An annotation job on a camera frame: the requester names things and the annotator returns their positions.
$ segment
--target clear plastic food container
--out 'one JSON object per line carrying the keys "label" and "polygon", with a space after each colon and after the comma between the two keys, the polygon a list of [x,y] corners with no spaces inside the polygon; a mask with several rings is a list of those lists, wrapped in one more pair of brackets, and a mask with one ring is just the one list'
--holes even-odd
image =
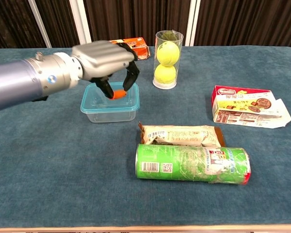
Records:
{"label": "clear plastic food container", "polygon": [[[113,90],[123,89],[123,82],[110,83]],[[117,100],[108,99],[95,83],[86,87],[81,102],[81,111],[94,123],[130,121],[140,108],[139,87],[130,88],[126,96]]]}

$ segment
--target yellow tennis ball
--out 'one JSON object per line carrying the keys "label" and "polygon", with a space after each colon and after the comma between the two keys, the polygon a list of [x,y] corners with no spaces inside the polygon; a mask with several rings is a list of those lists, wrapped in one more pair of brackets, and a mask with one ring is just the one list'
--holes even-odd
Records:
{"label": "yellow tennis ball", "polygon": [[154,72],[156,81],[163,84],[172,83],[176,78],[176,69],[174,66],[158,65]]}
{"label": "yellow tennis ball", "polygon": [[163,66],[173,66],[179,60],[180,50],[174,42],[167,41],[159,45],[156,57]]}

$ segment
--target red and white box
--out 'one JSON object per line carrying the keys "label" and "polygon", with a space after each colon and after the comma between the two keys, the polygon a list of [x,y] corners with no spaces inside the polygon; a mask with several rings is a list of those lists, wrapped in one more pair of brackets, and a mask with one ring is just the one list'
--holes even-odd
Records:
{"label": "red and white box", "polygon": [[278,128],[291,121],[283,101],[270,90],[216,85],[211,104],[216,123]]}

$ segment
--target orange box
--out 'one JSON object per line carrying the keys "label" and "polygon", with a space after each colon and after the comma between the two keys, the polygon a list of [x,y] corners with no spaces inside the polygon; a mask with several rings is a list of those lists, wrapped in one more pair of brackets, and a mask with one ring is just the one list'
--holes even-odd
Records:
{"label": "orange box", "polygon": [[146,45],[145,40],[142,37],[110,40],[111,43],[126,43],[137,54],[138,60],[148,59],[151,54],[149,47]]}

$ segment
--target background curtain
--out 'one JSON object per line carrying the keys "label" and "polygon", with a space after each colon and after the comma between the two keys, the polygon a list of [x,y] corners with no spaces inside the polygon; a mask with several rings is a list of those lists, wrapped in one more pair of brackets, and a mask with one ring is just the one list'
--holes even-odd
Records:
{"label": "background curtain", "polygon": [[53,48],[67,48],[80,43],[68,0],[35,0],[35,2]]}
{"label": "background curtain", "polygon": [[201,0],[194,45],[291,47],[291,0]]}
{"label": "background curtain", "polygon": [[27,0],[0,0],[0,48],[45,48]]}
{"label": "background curtain", "polygon": [[184,35],[190,0],[84,0],[92,40],[143,37],[151,46],[155,33],[176,30]]}

